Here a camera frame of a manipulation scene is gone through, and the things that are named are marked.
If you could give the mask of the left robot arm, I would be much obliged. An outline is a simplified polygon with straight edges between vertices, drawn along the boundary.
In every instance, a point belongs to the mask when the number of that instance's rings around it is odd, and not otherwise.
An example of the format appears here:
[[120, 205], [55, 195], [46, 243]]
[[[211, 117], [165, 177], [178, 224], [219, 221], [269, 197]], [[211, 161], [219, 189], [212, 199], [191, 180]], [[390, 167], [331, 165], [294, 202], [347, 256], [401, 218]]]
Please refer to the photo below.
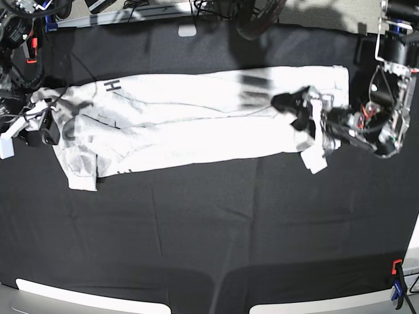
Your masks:
[[410, 91], [418, 72], [418, 2], [382, 1], [374, 58], [378, 62], [369, 83], [368, 100], [359, 107], [340, 105], [335, 96], [307, 86], [294, 94], [280, 94], [271, 104], [291, 113], [292, 126], [306, 131], [322, 157], [342, 143], [377, 157], [400, 152], [410, 124]]

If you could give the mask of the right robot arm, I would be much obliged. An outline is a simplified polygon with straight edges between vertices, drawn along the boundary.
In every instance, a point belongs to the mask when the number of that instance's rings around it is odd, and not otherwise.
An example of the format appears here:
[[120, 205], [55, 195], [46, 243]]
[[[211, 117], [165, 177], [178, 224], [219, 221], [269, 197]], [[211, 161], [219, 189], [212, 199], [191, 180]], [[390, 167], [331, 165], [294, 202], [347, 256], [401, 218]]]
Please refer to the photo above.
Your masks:
[[55, 146], [60, 131], [52, 112], [65, 91], [32, 101], [45, 78], [43, 31], [48, 19], [71, 3], [1, 1], [1, 148], [19, 138], [29, 146]]

